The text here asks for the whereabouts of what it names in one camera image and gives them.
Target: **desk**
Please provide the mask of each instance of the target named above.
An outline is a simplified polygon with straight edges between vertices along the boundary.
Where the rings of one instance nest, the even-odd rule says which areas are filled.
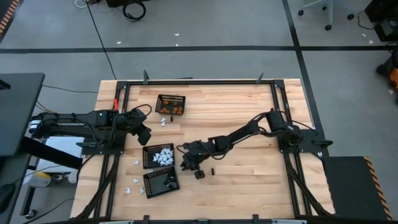
[[[292,118],[312,125],[300,80],[286,79],[284,83]],[[96,110],[112,109],[115,88],[116,81],[101,82]],[[144,103],[154,109],[158,94],[186,96],[186,110],[183,116],[175,116],[173,123],[168,116],[166,127],[160,125],[162,116],[153,110],[145,121],[152,129],[147,146],[207,141],[208,137],[229,134],[274,107],[269,85],[135,85],[129,91],[127,110]],[[142,146],[136,138],[127,136],[120,157],[112,220],[142,220],[144,215],[150,215],[151,220],[251,219],[253,214],[260,218],[294,217],[284,158],[275,138],[254,136],[235,146],[223,160],[206,160],[201,164],[206,177],[201,180],[196,180],[193,172],[179,169],[182,153],[175,150],[181,189],[152,199],[139,192],[147,170],[142,169]],[[302,154],[301,160],[308,188],[334,213],[322,162],[312,154]],[[97,191],[102,161],[103,156],[95,156],[82,169],[71,217],[78,215]],[[107,195],[105,192],[101,215]],[[297,196],[304,214],[302,196]]]
[[[10,90],[0,90],[0,186],[25,175],[30,154],[17,154],[26,127],[39,97],[44,80],[43,73],[0,74],[0,79],[11,85]],[[8,223],[15,207],[22,181],[17,181],[16,191],[7,210],[0,214],[0,223]]]

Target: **chair wheel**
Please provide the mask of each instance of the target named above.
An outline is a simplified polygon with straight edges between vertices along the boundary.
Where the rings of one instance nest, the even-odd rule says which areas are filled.
[[[27,215],[25,215],[25,218],[28,219],[28,220],[32,219],[32,218],[34,218],[36,216],[36,214],[37,214],[36,210],[29,209],[29,213]]]

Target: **orange object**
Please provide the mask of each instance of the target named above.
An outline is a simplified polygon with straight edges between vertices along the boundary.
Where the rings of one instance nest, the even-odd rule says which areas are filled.
[[[398,69],[394,68],[393,71],[390,74],[390,80],[392,82],[398,83]]]

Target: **office chair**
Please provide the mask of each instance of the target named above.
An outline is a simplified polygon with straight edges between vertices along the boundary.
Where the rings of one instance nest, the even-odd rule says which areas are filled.
[[[314,7],[314,6],[319,6],[323,5],[322,10],[328,9],[329,13],[329,24],[325,26],[325,30],[329,31],[331,29],[331,25],[333,23],[333,8],[334,8],[334,0],[318,0],[315,2],[312,2],[310,4],[306,4],[305,6],[301,7],[301,10],[299,10],[298,15],[302,16],[304,14],[303,9],[308,8],[308,7]],[[350,14],[347,16],[348,20],[354,19],[354,14]]]

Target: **orange striped tape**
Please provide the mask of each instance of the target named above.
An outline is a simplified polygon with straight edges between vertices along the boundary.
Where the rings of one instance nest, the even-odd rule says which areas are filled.
[[[388,209],[388,205],[387,205],[387,202],[386,202],[386,198],[384,197],[383,191],[381,190],[381,187],[380,187],[380,184],[379,184],[379,180],[377,179],[377,176],[376,176],[376,172],[375,172],[374,169],[373,169],[372,162],[371,162],[370,158],[367,157],[367,156],[364,156],[363,158],[366,160],[366,163],[368,164],[369,171],[370,171],[370,173],[371,173],[371,175],[372,175],[372,178],[373,178],[373,181],[374,181],[374,185],[376,186],[376,189],[377,189],[377,191],[378,191],[381,204],[382,204],[382,206],[384,207],[384,212],[385,212],[386,215],[387,215],[387,219],[388,219],[388,220],[392,220],[391,212],[390,212],[390,210]]]

